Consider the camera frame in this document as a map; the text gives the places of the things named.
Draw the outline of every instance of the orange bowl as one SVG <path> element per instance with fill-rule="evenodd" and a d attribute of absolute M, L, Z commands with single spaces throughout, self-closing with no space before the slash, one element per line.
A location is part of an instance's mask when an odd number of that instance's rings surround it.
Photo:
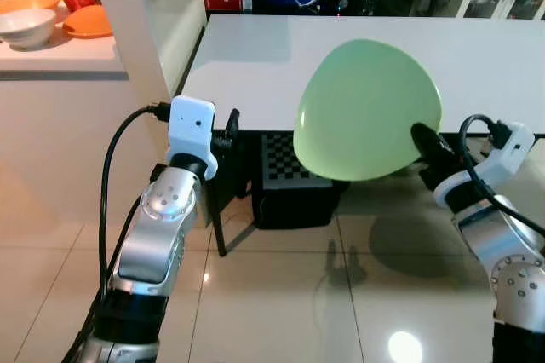
<path fill-rule="evenodd" d="M 71 37 L 81 39 L 112 35 L 112 27 L 102 5 L 89 5 L 78 9 L 65 19 L 62 29 Z"/>
<path fill-rule="evenodd" d="M 55 10 L 60 0 L 0 0 L 0 14 L 28 8 Z"/>

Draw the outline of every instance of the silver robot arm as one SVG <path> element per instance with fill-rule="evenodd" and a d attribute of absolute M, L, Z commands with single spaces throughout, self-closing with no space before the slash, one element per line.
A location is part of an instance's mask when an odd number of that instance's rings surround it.
<path fill-rule="evenodd" d="M 197 219 L 201 184 L 217 171 L 210 151 L 214 113 L 208 102 L 182 96 L 172 101 L 169 167 L 141 195 L 78 363 L 156 361 L 184 238 Z"/>
<path fill-rule="evenodd" d="M 535 140 L 523 124 L 507 128 L 505 144 L 474 166 L 491 187 L 518 171 Z M 423 181 L 437 204 L 454 213 L 453 223 L 483 265 L 495 296 L 494 363 L 545 361 L 545 238 L 484 199 L 441 136 L 422 124 L 411 133 L 429 164 L 420 173 Z M 507 198 L 495 198 L 515 210 Z"/>

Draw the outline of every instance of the cable connector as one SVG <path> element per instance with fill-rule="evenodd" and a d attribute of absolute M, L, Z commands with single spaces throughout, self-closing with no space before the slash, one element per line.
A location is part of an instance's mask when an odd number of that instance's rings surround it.
<path fill-rule="evenodd" d="M 508 142 L 509 137 L 513 132 L 507 127 L 505 123 L 498 120 L 495 125 L 490 129 L 490 142 L 495 148 L 502 149 L 505 143 Z"/>
<path fill-rule="evenodd" d="M 170 103 L 161 101 L 156 105 L 151 105 L 151 113 L 157 120 L 168 123 L 170 121 Z"/>

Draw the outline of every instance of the black box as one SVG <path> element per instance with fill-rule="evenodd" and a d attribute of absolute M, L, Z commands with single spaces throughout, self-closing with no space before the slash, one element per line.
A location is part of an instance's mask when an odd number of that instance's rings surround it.
<path fill-rule="evenodd" d="M 252 177 L 255 225 L 291 229 L 327 225 L 347 183 L 316 176 L 293 149 L 292 133 L 261 135 L 261 166 Z"/>

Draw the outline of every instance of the white bowl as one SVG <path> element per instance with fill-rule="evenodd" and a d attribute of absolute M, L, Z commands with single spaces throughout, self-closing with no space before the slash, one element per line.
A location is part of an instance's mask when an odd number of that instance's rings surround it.
<path fill-rule="evenodd" d="M 47 42 L 55 30 L 51 9 L 22 9 L 0 14 L 0 38 L 18 48 L 35 48 Z"/>

